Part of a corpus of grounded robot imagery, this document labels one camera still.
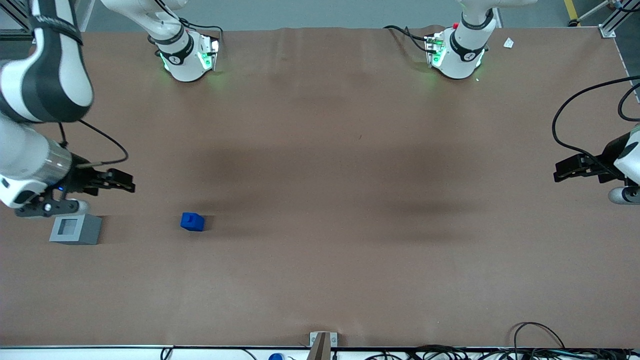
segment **table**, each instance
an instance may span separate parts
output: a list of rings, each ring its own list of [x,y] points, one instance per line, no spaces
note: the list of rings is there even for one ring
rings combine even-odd
[[[382,29],[225,33],[195,83],[139,33],[84,37],[86,120],[128,148],[138,191],[80,196],[104,219],[95,247],[0,209],[0,344],[509,345],[539,321],[570,347],[637,346],[638,208],[552,176],[573,154],[551,137],[560,104],[625,76],[597,29],[498,29],[461,81]],[[578,98],[560,137],[599,153],[629,131],[627,86]],[[120,156],[66,129],[72,151]]]

